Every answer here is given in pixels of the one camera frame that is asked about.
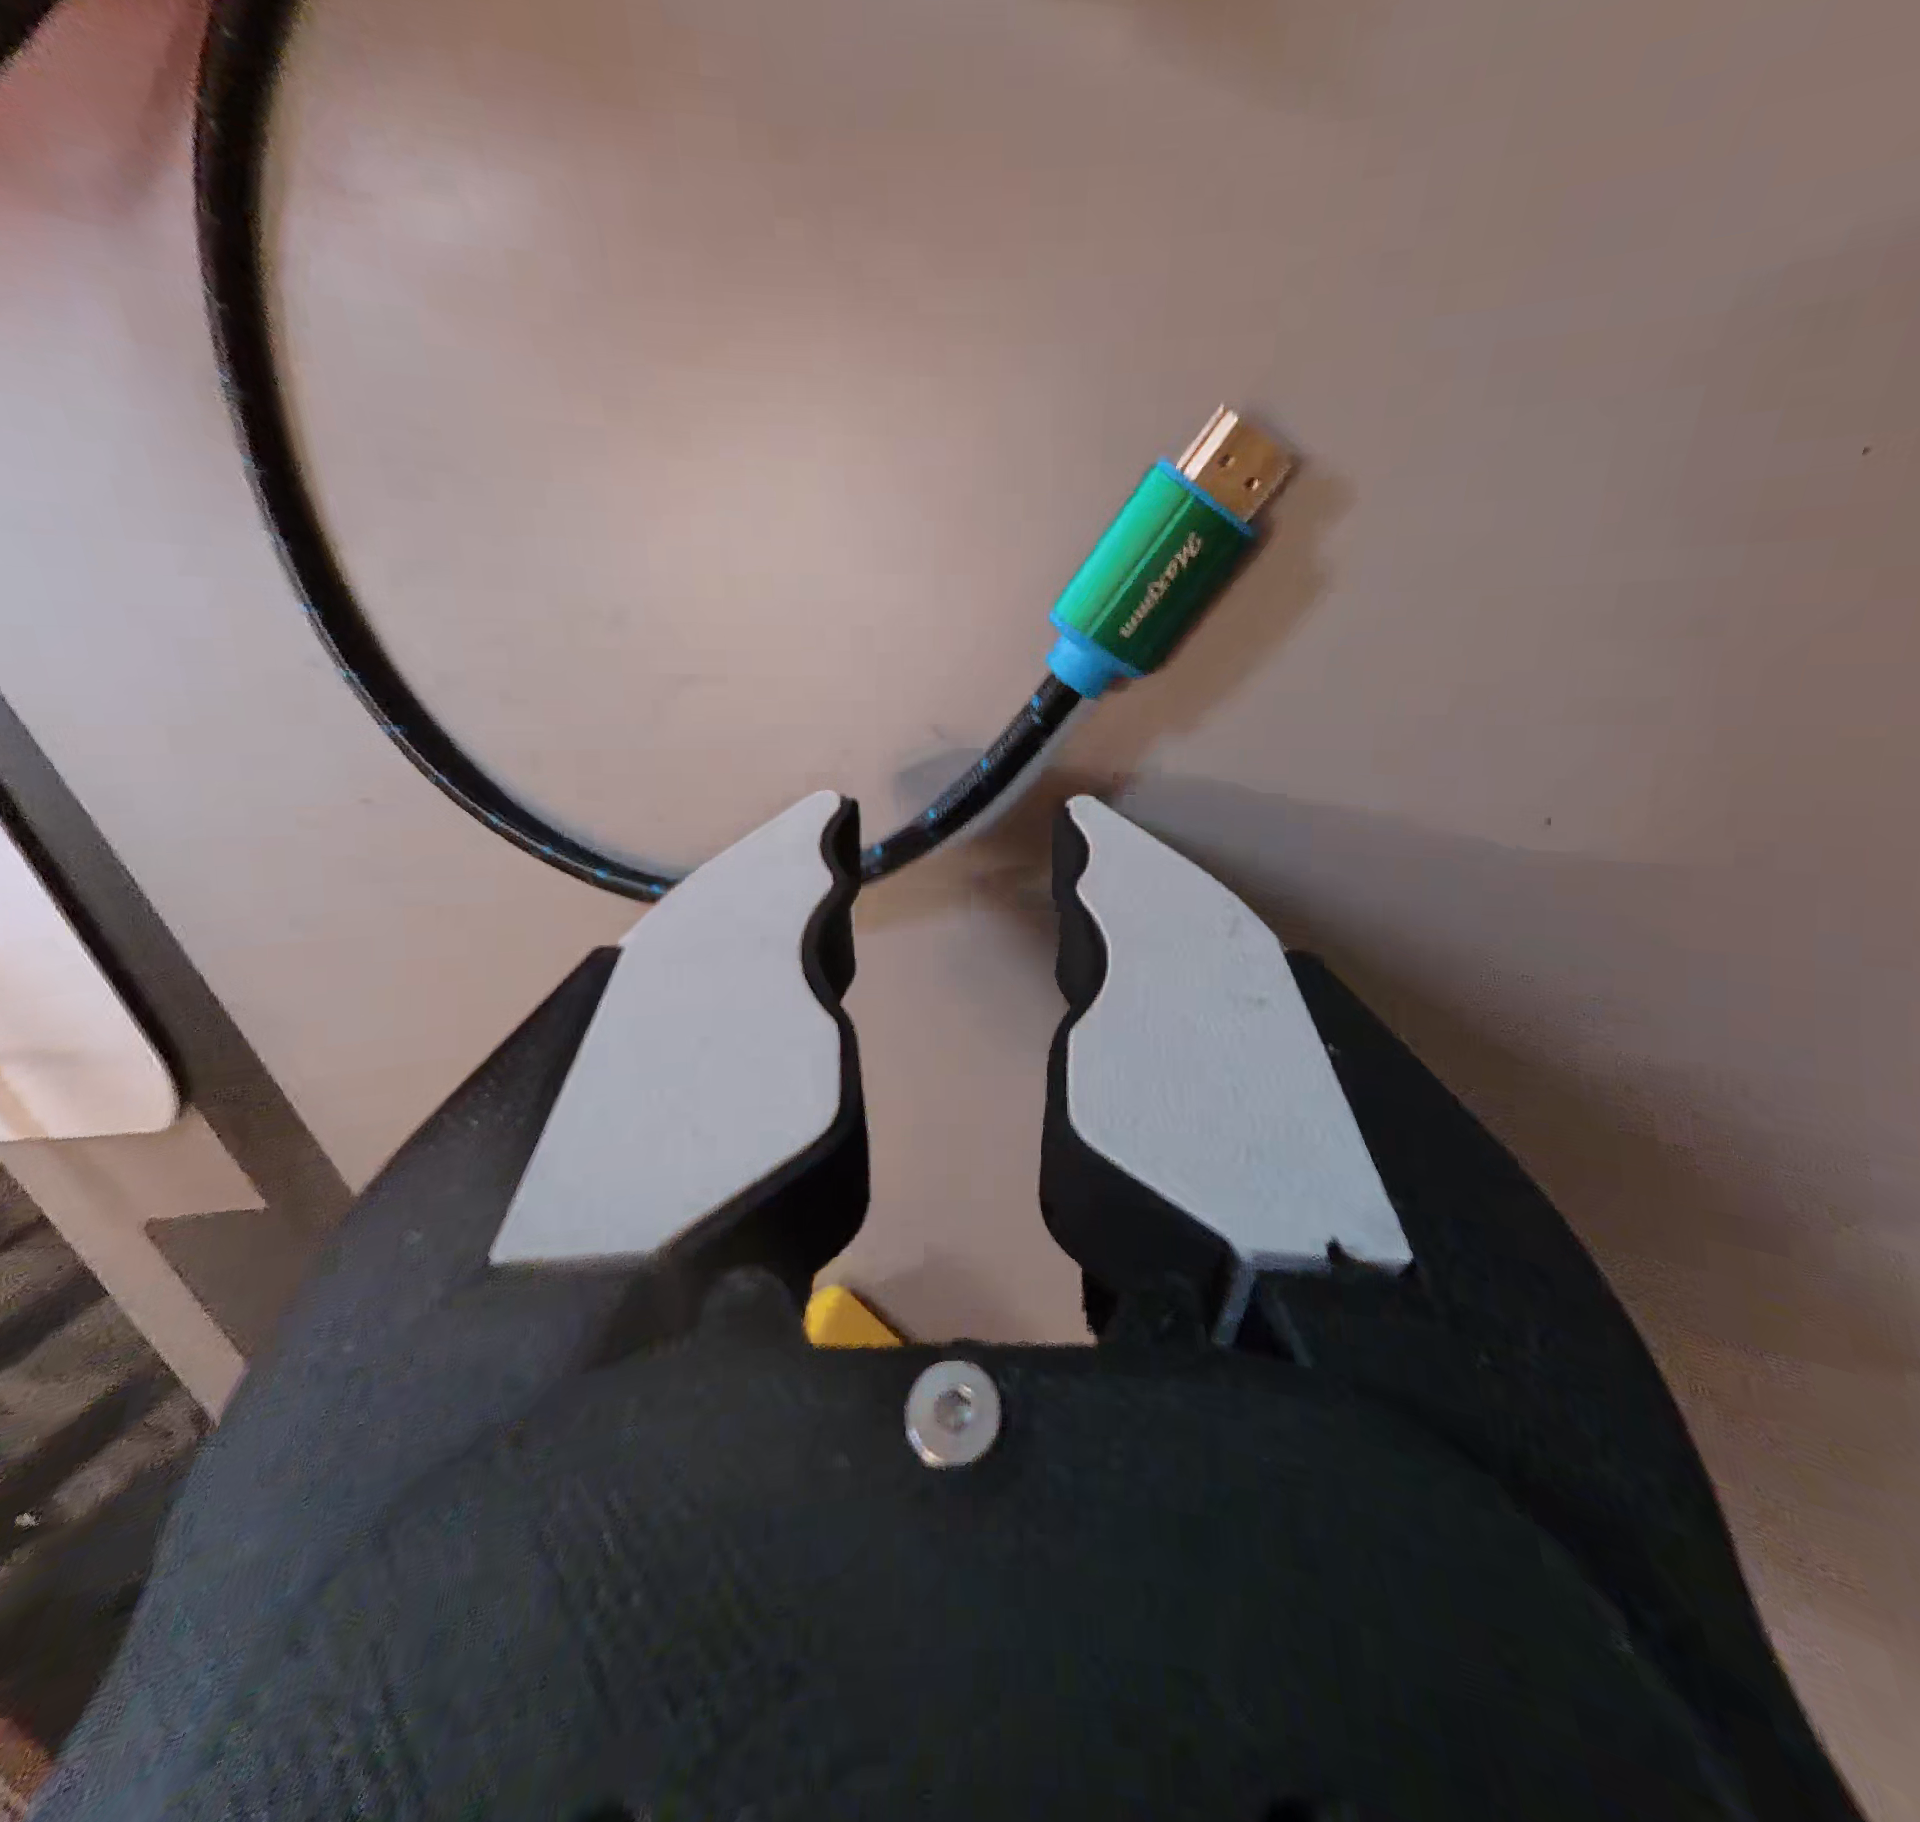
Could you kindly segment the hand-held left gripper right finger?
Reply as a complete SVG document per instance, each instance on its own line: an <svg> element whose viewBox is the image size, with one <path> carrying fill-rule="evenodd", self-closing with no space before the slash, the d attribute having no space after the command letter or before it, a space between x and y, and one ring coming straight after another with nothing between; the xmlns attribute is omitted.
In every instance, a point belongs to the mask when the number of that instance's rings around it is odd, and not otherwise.
<svg viewBox="0 0 1920 1822"><path fill-rule="evenodd" d="M1413 1242L1278 934L1094 797L1054 826L1041 1210L1104 1326L1183 1286L1233 1346L1264 1279L1396 1279Z"/></svg>

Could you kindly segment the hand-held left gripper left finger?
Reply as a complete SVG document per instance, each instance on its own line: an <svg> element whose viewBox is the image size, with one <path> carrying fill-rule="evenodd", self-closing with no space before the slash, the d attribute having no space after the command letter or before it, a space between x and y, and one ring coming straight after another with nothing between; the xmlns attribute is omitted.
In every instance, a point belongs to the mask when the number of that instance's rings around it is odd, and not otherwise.
<svg viewBox="0 0 1920 1822"><path fill-rule="evenodd" d="M818 790L638 919L493 1235L497 1266L658 1263L805 1183L858 1229L856 878L858 804Z"/></svg>

